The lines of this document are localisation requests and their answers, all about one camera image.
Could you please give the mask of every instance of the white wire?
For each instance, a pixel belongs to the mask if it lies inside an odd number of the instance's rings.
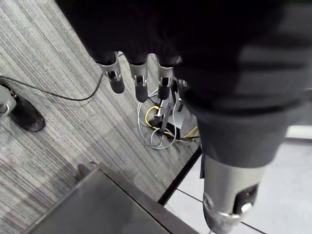
[[[177,105],[177,103],[178,103],[178,99],[176,100],[175,105],[174,105],[174,109],[172,110],[172,120],[173,120],[173,122],[174,122],[174,128],[175,128],[175,135],[174,135],[174,138],[173,138],[173,140],[170,142],[170,144],[169,144],[169,145],[164,146],[164,147],[157,147],[157,148],[156,148],[156,150],[166,149],[166,148],[168,148],[168,147],[172,146],[172,144],[176,141],[176,120],[175,120],[175,109],[176,109],[176,105]],[[157,132],[157,130],[159,130],[159,128],[158,128],[158,129],[155,129],[155,130],[153,131],[152,135],[151,135],[151,144],[152,144],[152,142],[153,142],[153,135],[155,134],[155,132]]]
[[[157,91],[158,91],[158,88],[155,89],[153,92],[151,92],[148,97],[151,98],[151,97],[154,97],[157,95]],[[161,142],[158,144],[158,145],[153,145],[153,136],[154,134],[157,132],[158,129],[154,130],[152,135],[151,135],[151,139],[150,139],[150,142],[148,142],[144,135],[143,135],[143,132],[141,130],[141,125],[144,126],[144,127],[149,127],[148,125],[142,123],[142,121],[140,120],[140,112],[141,112],[141,108],[142,108],[142,105],[143,103],[139,103],[138,106],[137,106],[137,125],[138,125],[138,129],[139,129],[139,132],[140,132],[140,135],[142,137],[142,139],[144,140],[144,142],[147,144],[148,147],[152,148],[152,149],[155,149],[155,150],[161,150],[161,149],[166,149],[168,147],[170,147],[176,140],[176,120],[175,120],[175,109],[176,109],[176,105],[177,105],[177,101],[175,102],[175,105],[174,105],[174,108],[173,108],[173,113],[172,113],[172,119],[173,119],[173,122],[174,122],[174,128],[175,128],[175,134],[174,134],[174,139],[173,141],[167,145],[167,146],[163,146],[162,147],[162,143],[163,143],[163,140],[164,140],[164,135],[161,136]]]

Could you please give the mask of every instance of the yellow wire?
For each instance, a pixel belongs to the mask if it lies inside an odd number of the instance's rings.
[[[152,106],[152,107],[146,112],[146,114],[145,114],[145,122],[146,122],[146,124],[147,124],[148,126],[150,126],[151,128],[157,129],[157,127],[152,126],[152,125],[147,121],[147,116],[148,116],[149,112],[150,112],[152,109],[157,109],[157,110],[159,110],[159,107],[158,107],[158,106]]]
[[[197,126],[194,127],[188,134],[186,134],[183,138],[188,137],[189,135],[191,135],[195,130],[197,130]]]
[[[146,122],[146,124],[147,124],[148,126],[150,126],[151,128],[157,129],[157,127],[152,126],[152,125],[148,122],[148,120],[147,120],[147,116],[148,116],[148,114],[150,113],[150,111],[151,111],[152,109],[157,109],[157,110],[159,110],[159,107],[158,107],[158,106],[152,106],[152,107],[146,112],[146,114],[145,114],[145,122]],[[194,127],[194,128],[193,128],[187,135],[185,135],[183,138],[188,137],[188,136],[191,135],[195,130],[197,130],[197,126]]]

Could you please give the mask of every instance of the tile grout line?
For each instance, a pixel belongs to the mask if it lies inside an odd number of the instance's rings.
[[[189,196],[189,197],[195,199],[196,201],[199,201],[200,203],[203,203],[203,202],[202,202],[201,200],[199,200],[198,198],[196,198],[196,197],[194,197],[194,196],[192,196],[192,195],[190,195],[190,194],[188,194],[188,193],[186,193],[186,192],[184,192],[184,191],[182,191],[182,190],[180,190],[180,189],[176,189],[176,190],[178,190],[178,191],[180,191],[181,193],[183,193],[183,194],[185,194],[185,195],[187,195],[187,196]],[[251,228],[251,229],[254,229],[255,231],[257,231],[257,232],[259,232],[259,233],[267,234],[267,233],[265,233],[265,232],[259,230],[258,228],[255,228],[255,227],[253,227],[253,226],[251,226],[251,225],[249,225],[249,224],[247,224],[247,223],[245,223],[245,222],[241,222],[241,223],[244,224],[245,226]]]

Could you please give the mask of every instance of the black shoe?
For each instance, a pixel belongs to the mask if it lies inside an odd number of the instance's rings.
[[[0,80],[0,85],[7,88],[16,101],[15,108],[8,115],[13,122],[29,132],[42,130],[45,127],[45,119],[39,110],[30,101],[19,96],[6,82]]]

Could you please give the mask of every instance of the floor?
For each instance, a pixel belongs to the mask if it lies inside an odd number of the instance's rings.
[[[137,130],[135,87],[124,57],[125,83],[115,94],[104,79],[84,102],[62,100],[11,84],[46,119],[38,133],[9,118],[0,123],[0,233],[19,234],[75,184],[79,163],[104,162],[158,200],[197,148],[176,144],[156,151]],[[148,90],[158,86],[156,59],[148,60]],[[88,96],[101,74],[54,0],[0,1],[0,74],[73,98]],[[145,113],[152,103],[142,108]],[[182,134],[196,126],[193,116]]]
[[[207,234],[202,208],[204,182],[199,171],[200,159],[165,207],[200,234]],[[310,233],[311,184],[312,143],[282,144],[264,175],[254,208],[243,220],[245,224],[239,224],[232,233]]]

